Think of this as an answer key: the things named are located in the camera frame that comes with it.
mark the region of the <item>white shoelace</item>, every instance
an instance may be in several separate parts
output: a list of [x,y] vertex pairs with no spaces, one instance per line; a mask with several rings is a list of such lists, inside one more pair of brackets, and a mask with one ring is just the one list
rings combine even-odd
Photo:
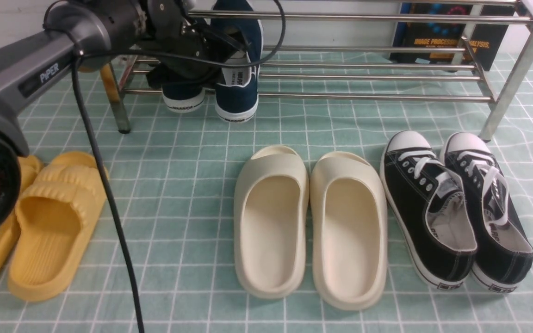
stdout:
[[[429,150],[417,150],[417,151],[405,152],[405,153],[400,154],[400,156],[398,156],[398,162],[402,162],[402,160],[404,160],[405,158],[411,157],[411,156],[421,156],[421,155],[431,155],[434,158],[436,157],[435,153],[430,152]],[[413,171],[415,172],[415,179],[419,179],[419,177],[421,176],[421,171],[423,170],[423,167],[426,164],[443,165],[441,164],[440,161],[433,160],[427,156],[421,157],[421,158],[415,157],[413,158],[413,160],[415,160],[416,162],[415,168],[413,169]]]
[[[415,160],[416,164],[414,167],[411,167],[407,170],[407,173],[414,173],[415,179],[419,179],[419,177],[421,176],[421,171],[423,171],[423,168],[427,164],[436,164],[442,167],[444,166],[439,160],[433,159],[433,158],[436,158],[436,155],[435,153],[429,150],[415,150],[412,152],[402,153],[400,154],[400,156],[398,156],[398,162],[402,162],[402,160],[410,156],[423,156],[423,157],[413,157],[413,160]],[[440,173],[440,175],[438,175],[436,179],[438,181],[438,187],[436,189],[436,193],[434,194],[434,196],[437,196],[437,195],[442,196],[442,194],[439,194],[439,192],[442,189],[442,184],[446,183],[446,181],[453,179],[452,175],[448,171],[444,171],[443,173]],[[449,216],[451,219],[451,217],[454,214],[456,214],[459,209],[461,209],[463,204],[464,204],[463,197],[461,199],[457,199],[456,201],[450,200],[449,202],[447,202],[447,205],[439,213],[436,213],[435,215],[429,217],[430,222],[433,223],[439,215],[446,215],[446,216]]]
[[472,160],[470,162],[470,164],[468,165],[467,173],[468,173],[468,177],[472,177],[472,171],[474,171],[475,167],[476,169],[478,169],[478,171],[480,171],[481,174],[484,172],[484,184],[483,184],[482,196],[481,196],[482,200],[484,200],[484,196],[490,190],[491,186],[493,184],[496,184],[497,180],[501,181],[501,184],[503,184],[503,188],[505,188],[505,198],[503,200],[505,202],[504,204],[505,207],[503,207],[504,208],[503,215],[499,219],[496,219],[494,221],[489,221],[487,223],[494,223],[495,225],[498,225],[498,226],[506,225],[508,222],[507,206],[509,203],[509,200],[508,200],[509,186],[507,185],[505,177],[501,175],[501,173],[499,172],[499,169],[495,168],[494,166],[489,165],[490,159],[488,156],[485,156],[483,154],[478,154],[475,152],[464,151],[458,155],[458,158],[456,160],[461,160],[465,156],[472,156],[474,158],[480,159],[480,160]]

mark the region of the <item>black canvas sneaker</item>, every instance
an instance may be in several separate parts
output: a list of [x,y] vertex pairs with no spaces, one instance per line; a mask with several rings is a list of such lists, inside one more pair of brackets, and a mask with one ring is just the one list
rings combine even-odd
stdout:
[[440,159],[464,183],[466,209],[478,242],[474,276],[490,291],[514,291],[532,266],[533,248],[499,164],[486,144],[471,133],[453,134]]
[[421,279],[441,290],[461,286],[477,246],[459,176],[415,131],[392,137],[379,173]]

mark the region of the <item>metal shoe rack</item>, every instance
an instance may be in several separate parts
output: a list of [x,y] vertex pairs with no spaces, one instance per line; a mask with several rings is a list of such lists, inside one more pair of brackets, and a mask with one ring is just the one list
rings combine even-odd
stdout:
[[[394,101],[444,101],[444,102],[466,102],[466,103],[487,103],[490,114],[484,123],[480,137],[485,141],[490,141],[505,115],[512,99],[514,98],[520,84],[524,80],[527,71],[533,63],[533,9],[527,5],[527,0],[415,0],[417,3],[434,4],[463,4],[472,5],[471,13],[468,16],[457,15],[426,15],[426,14],[397,14],[397,15],[355,15],[355,14],[324,14],[324,13],[286,13],[288,20],[300,21],[393,21],[412,23],[460,23],[465,24],[463,36],[457,47],[446,49],[433,49],[433,52],[452,53],[453,61],[449,65],[425,65],[425,64],[394,64],[394,63],[331,63],[331,62],[290,62],[271,61],[263,65],[265,68],[310,68],[310,69],[404,69],[404,70],[446,70],[454,74],[385,74],[385,75],[355,75],[355,74],[267,74],[261,73],[261,80],[414,80],[414,81],[473,81],[478,83],[479,95],[404,95],[392,93],[324,93],[324,92],[285,92],[285,91],[260,91],[261,97],[292,98],[292,99],[378,99]],[[483,6],[512,6],[518,16],[480,16]],[[279,20],[277,12],[235,12],[235,11],[192,11],[191,16],[207,19],[274,19]],[[472,47],[468,42],[472,36],[474,27],[477,24],[484,25],[525,25],[530,31],[529,38],[525,43],[509,77],[501,92],[495,94],[488,82],[484,70],[477,61]],[[322,52],[322,51],[350,51],[350,52],[409,52],[409,53],[429,53],[429,49],[424,47],[310,47],[310,46],[284,46],[281,51],[296,52]],[[465,55],[472,59],[471,65],[462,64]],[[117,122],[118,130],[121,133],[129,133],[130,124],[127,112],[123,104],[123,97],[128,93],[148,95],[161,93],[153,89],[135,89],[129,87],[131,80],[136,74],[146,74],[149,69],[146,64],[157,63],[155,59],[131,57],[127,61],[125,71],[116,80],[112,65],[106,65],[101,70],[101,77],[104,82],[106,94],[112,106],[112,111]],[[457,72],[468,72],[467,75],[457,74]]]

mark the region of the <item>black cable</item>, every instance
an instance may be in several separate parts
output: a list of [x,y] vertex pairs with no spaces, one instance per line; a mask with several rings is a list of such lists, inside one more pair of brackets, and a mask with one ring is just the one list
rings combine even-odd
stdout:
[[[50,28],[46,21],[49,16],[49,12],[51,11],[51,8],[55,6],[55,4],[59,2],[71,2],[71,0],[57,0],[47,8],[47,11],[44,16],[44,24],[43,27],[46,30],[55,30]],[[281,15],[281,35],[279,36],[279,41],[277,42],[277,45],[274,47],[274,49],[269,53],[267,56],[265,56],[262,59],[259,59],[258,61],[254,61],[251,63],[241,64],[241,65],[231,65],[227,63],[220,63],[220,62],[214,62],[214,61],[208,61],[204,59],[198,59],[195,57],[188,57],[185,55],[175,55],[172,53],[165,53],[165,52],[159,52],[159,51],[141,51],[141,50],[123,50],[123,51],[105,51],[105,52],[98,52],[98,53],[89,53],[89,54],[83,54],[83,50],[80,48],[80,46],[76,43],[73,36],[68,33],[67,31],[61,31],[68,35],[68,37],[74,42],[76,46],[76,55],[77,58],[72,62],[71,66],[71,80],[74,90],[75,99],[78,105],[78,109],[80,110],[81,118],[83,120],[83,126],[85,127],[87,139],[89,140],[89,143],[92,147],[92,153],[93,157],[96,160],[96,165],[98,167],[98,172],[100,174],[100,178],[102,179],[102,185],[104,186],[104,191],[106,192],[106,197],[108,198],[108,204],[110,205],[110,211],[112,213],[112,219],[114,220],[114,226],[117,230],[117,236],[118,236],[118,242],[120,243],[121,250],[123,251],[123,257],[125,261],[125,266],[127,267],[127,272],[129,274],[129,282],[131,284],[131,291],[133,292],[133,304],[135,306],[135,317],[137,319],[137,329],[139,330],[139,333],[145,332],[144,322],[143,322],[143,313],[141,309],[141,301],[139,299],[139,288],[137,287],[137,278],[135,276],[135,270],[133,268],[133,261],[131,260],[131,255],[129,253],[129,247],[127,245],[127,240],[124,236],[124,230],[123,226],[121,225],[120,215],[118,213],[118,208],[116,205],[116,200],[114,198],[114,195],[112,194],[112,188],[110,187],[110,181],[108,181],[108,177],[106,176],[106,170],[104,169],[104,162],[102,160],[102,154],[100,154],[100,149],[98,147],[98,142],[96,141],[96,135],[92,127],[91,120],[89,119],[89,115],[87,114],[87,111],[85,110],[85,103],[83,102],[83,96],[80,89],[80,80],[79,80],[79,68],[80,64],[84,59],[93,58],[93,57],[104,57],[104,56],[120,56],[120,55],[143,55],[143,56],[152,56],[152,57],[171,57],[175,59],[182,59],[187,61],[193,61],[193,62],[199,62],[199,63],[205,63],[209,65],[219,66],[222,68],[247,68],[251,66],[259,66],[263,63],[269,61],[281,48],[283,45],[283,40],[285,38],[285,31],[287,29],[287,20],[285,19],[285,11],[283,9],[283,6],[281,5],[281,2],[279,0],[273,0],[277,7],[279,8],[279,13]]]
[[117,230],[118,242],[120,242],[120,247],[123,250],[124,263],[125,266],[127,266],[127,272],[129,273],[129,281],[131,282],[131,290],[133,291],[133,303],[135,305],[137,328],[139,329],[139,333],[144,333],[145,327],[143,325],[141,302],[139,301],[139,290],[137,288],[135,270],[133,269],[133,261],[131,261],[131,254],[129,253],[129,247],[127,247],[127,240],[125,240],[124,237],[123,226],[121,226],[116,200],[114,200],[112,188],[110,187],[110,182],[108,181],[108,177],[106,176],[104,162],[102,161],[102,154],[100,154],[98,142],[96,141],[96,135],[92,128],[92,122],[90,121],[89,116],[87,115],[87,111],[85,110],[85,104],[83,102],[83,96],[80,89],[80,79],[78,77],[79,68],[80,61],[74,61],[71,66],[71,81],[74,86],[75,99],[77,101],[81,117],[83,119],[83,126],[85,127],[85,131],[87,133],[87,139],[89,140],[89,144],[92,146],[93,157],[96,159],[96,165],[98,167],[100,177],[102,178],[102,185],[104,186],[104,191],[106,191],[106,197],[108,198],[108,204],[110,205],[110,211],[112,212],[112,217],[114,219],[114,226]]

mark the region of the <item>teal checkered mat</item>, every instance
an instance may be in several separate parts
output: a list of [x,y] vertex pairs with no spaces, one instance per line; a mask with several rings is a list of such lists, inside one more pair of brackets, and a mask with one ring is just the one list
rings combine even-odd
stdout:
[[[279,59],[381,61],[359,53],[281,54]],[[499,55],[495,61],[489,76],[497,90],[513,64],[512,55]],[[268,70],[294,71],[264,72]],[[387,74],[326,70],[347,72]],[[384,145],[397,131],[419,131],[438,148],[455,131],[478,133],[489,112],[486,105],[261,99],[252,121],[229,124],[218,119],[213,97],[201,110],[178,115],[167,111],[159,96],[130,95],[125,105],[133,131],[121,135],[97,75],[81,74],[81,85],[112,177],[148,333],[533,333],[533,269],[506,296],[484,291],[471,278],[455,291],[431,290],[415,274],[393,213],[385,292],[368,310],[343,312],[322,302],[311,276],[311,241],[303,283],[283,300],[249,296],[233,266],[233,191],[253,152],[288,145],[313,167],[322,154],[345,150],[377,166]],[[133,81],[133,86],[143,85],[142,76]],[[273,80],[261,82],[261,89],[478,93],[474,82]],[[20,123],[32,153],[44,161],[66,150],[89,151],[70,80],[25,110]],[[489,146],[533,245],[533,66]],[[25,303],[10,295],[7,274],[6,266],[0,273],[0,333],[136,332],[127,270],[108,209],[65,293]]]

